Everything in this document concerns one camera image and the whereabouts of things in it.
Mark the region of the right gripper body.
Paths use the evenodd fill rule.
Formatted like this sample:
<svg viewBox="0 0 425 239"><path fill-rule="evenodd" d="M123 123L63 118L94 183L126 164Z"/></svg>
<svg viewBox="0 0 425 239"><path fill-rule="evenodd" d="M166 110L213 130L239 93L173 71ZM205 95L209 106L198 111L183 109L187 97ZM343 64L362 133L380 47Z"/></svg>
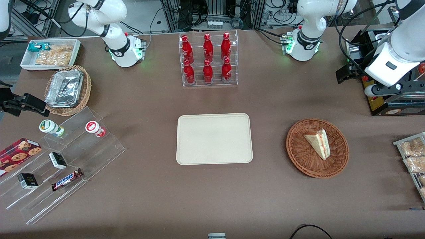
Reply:
<svg viewBox="0 0 425 239"><path fill-rule="evenodd" d="M21 96L12 96L5 97L1 96L0 106L2 113L9 113L18 117L21 113L21 105L22 105L22 97Z"/></svg>

